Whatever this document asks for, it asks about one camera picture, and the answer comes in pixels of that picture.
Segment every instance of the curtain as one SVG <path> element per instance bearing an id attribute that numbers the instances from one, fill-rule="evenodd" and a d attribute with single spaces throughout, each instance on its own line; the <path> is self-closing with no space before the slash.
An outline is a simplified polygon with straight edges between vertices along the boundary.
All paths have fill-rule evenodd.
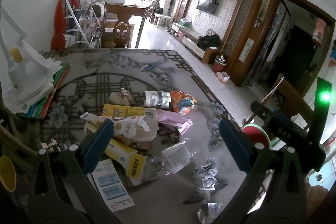
<path id="1" fill-rule="evenodd" d="M 268 47 L 271 44 L 271 42 L 273 41 L 273 39 L 276 37 L 276 35 L 279 33 L 280 28 L 281 28 L 282 23 L 283 23 L 283 19 L 284 19 L 286 13 L 287 13 L 287 10 L 286 10 L 284 4 L 282 2 L 280 2 L 279 6 L 278 6 L 278 9 L 277 9 L 277 12 L 276 12 L 276 15 L 273 19 L 271 28 L 269 29 L 267 38 L 265 39 L 265 41 L 263 43 L 263 46 L 262 46 L 256 60 L 254 61 L 249 74 L 245 78 L 245 81 L 244 81 L 245 84 L 253 85 L 253 83 L 256 82 L 257 79 L 259 78 L 261 69 L 262 69 L 262 67 L 265 63 L 267 55 L 269 54 Z"/>

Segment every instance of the book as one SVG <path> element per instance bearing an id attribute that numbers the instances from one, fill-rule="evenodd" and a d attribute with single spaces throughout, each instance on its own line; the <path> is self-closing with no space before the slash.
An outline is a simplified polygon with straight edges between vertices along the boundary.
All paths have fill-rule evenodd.
<path id="1" fill-rule="evenodd" d="M 45 118 L 45 115 L 48 111 L 51 100 L 59 84 L 61 83 L 65 73 L 68 71 L 68 68 L 69 68 L 68 63 L 62 63 L 61 66 L 62 68 L 53 75 L 54 91 L 50 93 L 48 96 L 39 100 L 36 104 L 30 106 L 28 113 L 26 114 L 18 113 L 20 116 L 25 117 L 25 118 L 33 118 L 33 119 L 44 119 Z"/>
<path id="2" fill-rule="evenodd" d="M 54 85 L 55 90 L 54 90 L 52 93 L 50 93 L 49 96 L 47 97 L 47 100 L 46 100 L 46 102 L 44 103 L 43 108 L 42 108 L 42 111 L 41 111 L 40 116 L 39 116 L 39 119 L 40 119 L 40 120 L 42 120 L 42 119 L 45 118 L 45 116 L 46 116 L 46 114 L 47 114 L 47 111 L 48 111 L 48 108 L 49 108 L 49 106 L 50 106 L 50 104 L 51 104 L 51 100 L 53 99 L 54 94 L 55 94 L 55 92 L 56 92 L 58 86 L 59 86 L 60 83 L 62 82 L 63 77 L 64 77 L 64 75 L 67 73 L 68 69 L 69 69 L 69 66 L 67 66 L 67 67 L 64 69 L 64 72 L 62 73 L 62 75 L 59 77 L 58 81 L 57 81 L 56 84 Z"/>

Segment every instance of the wooden chair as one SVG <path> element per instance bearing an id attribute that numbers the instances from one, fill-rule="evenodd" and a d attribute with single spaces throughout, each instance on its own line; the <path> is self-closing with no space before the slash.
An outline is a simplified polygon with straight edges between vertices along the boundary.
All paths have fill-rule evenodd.
<path id="1" fill-rule="evenodd" d="M 301 97 L 301 95 L 290 85 L 290 83 L 286 81 L 282 73 L 279 74 L 279 77 L 274 83 L 271 91 L 261 101 L 261 104 L 265 105 L 276 90 L 278 90 L 287 99 L 285 101 L 284 106 L 279 110 L 279 112 L 282 112 L 288 118 L 300 113 L 302 118 L 307 123 L 307 126 L 304 128 L 304 130 L 307 130 L 313 119 L 314 111 L 310 108 L 310 106 L 306 103 L 306 101 Z M 256 115 L 253 114 L 250 118 L 247 119 L 247 121 L 244 121 L 244 124 L 250 123 L 255 116 Z"/>
<path id="2" fill-rule="evenodd" d="M 115 26 L 113 28 L 113 34 L 114 34 L 114 43 L 116 48 L 125 48 L 125 45 L 130 40 L 131 36 L 131 30 L 130 24 L 128 23 L 128 20 L 131 18 L 131 16 L 141 16 L 142 21 L 139 28 L 139 34 L 137 37 L 136 45 L 135 47 L 138 48 L 140 37 L 144 25 L 144 21 L 146 19 L 148 7 L 147 8 L 139 8 L 139 7 L 133 7 L 133 6 L 122 6 L 122 5 L 115 5 L 105 2 L 105 13 L 104 13 L 104 20 L 102 24 L 102 37 L 105 37 L 105 26 L 106 26 L 106 15 L 107 13 L 111 14 L 117 14 L 118 21 L 115 23 Z M 105 47 L 105 40 L 102 39 L 102 47 Z"/>

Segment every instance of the red object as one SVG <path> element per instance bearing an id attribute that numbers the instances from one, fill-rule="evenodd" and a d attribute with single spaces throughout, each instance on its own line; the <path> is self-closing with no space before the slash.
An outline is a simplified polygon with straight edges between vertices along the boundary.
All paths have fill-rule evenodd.
<path id="1" fill-rule="evenodd" d="M 322 41 L 326 32 L 327 24 L 320 18 L 317 19 L 315 30 L 313 32 L 313 42 L 321 47 L 322 46 Z"/>
<path id="2" fill-rule="evenodd" d="M 253 143 L 262 143 L 265 147 L 271 149 L 271 143 L 265 130 L 256 124 L 249 123 L 243 126 L 242 131 L 250 138 Z"/>
<path id="3" fill-rule="evenodd" d="M 328 146 L 330 146 L 333 143 L 333 141 L 335 141 L 335 139 L 336 137 L 334 137 L 329 143 L 327 143 L 327 145 L 324 148 L 327 148 Z"/>
<path id="4" fill-rule="evenodd" d="M 328 67 L 333 67 L 336 66 L 336 61 L 335 59 L 331 58 L 328 62 Z"/>
<path id="5" fill-rule="evenodd" d="M 180 32 L 180 31 L 178 31 L 177 34 L 178 34 L 178 36 L 181 37 L 181 38 L 182 38 L 182 37 L 185 37 L 185 34 L 182 33 L 182 32 Z"/>
<path id="6" fill-rule="evenodd" d="M 56 82 L 55 84 L 55 89 L 52 93 L 49 94 L 48 98 L 47 98 L 47 101 L 44 103 L 44 106 L 43 106 L 43 109 L 41 111 L 41 114 L 40 114 L 40 120 L 44 119 L 45 116 L 47 115 L 47 111 L 48 111 L 48 108 L 51 104 L 51 100 L 53 99 L 54 95 L 55 95 L 55 92 L 58 88 L 58 86 L 60 85 L 60 83 L 62 82 L 62 79 L 64 77 L 64 75 L 67 73 L 68 69 L 69 69 L 69 65 L 65 68 L 63 74 L 61 75 L 61 77 L 58 79 L 58 81 Z"/>
<path id="7" fill-rule="evenodd" d="M 222 72 L 224 69 L 225 69 L 225 65 L 221 64 L 221 63 L 218 63 L 217 61 L 215 61 L 213 67 L 212 67 L 212 70 L 214 72 Z"/>
<path id="8" fill-rule="evenodd" d="M 72 5 L 79 8 L 77 0 L 72 0 Z M 55 10 L 54 28 L 55 35 L 51 40 L 50 50 L 64 50 L 65 49 L 65 38 L 63 33 L 68 28 L 66 19 L 64 18 L 63 4 L 62 0 L 58 0 Z"/>

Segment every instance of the picture frame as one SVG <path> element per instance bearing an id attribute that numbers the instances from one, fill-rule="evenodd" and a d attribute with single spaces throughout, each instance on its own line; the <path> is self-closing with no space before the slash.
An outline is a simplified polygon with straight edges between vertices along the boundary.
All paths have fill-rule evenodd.
<path id="1" fill-rule="evenodd" d="M 213 30 L 208 29 L 207 34 L 206 35 L 217 35 L 217 33 L 215 33 Z"/>

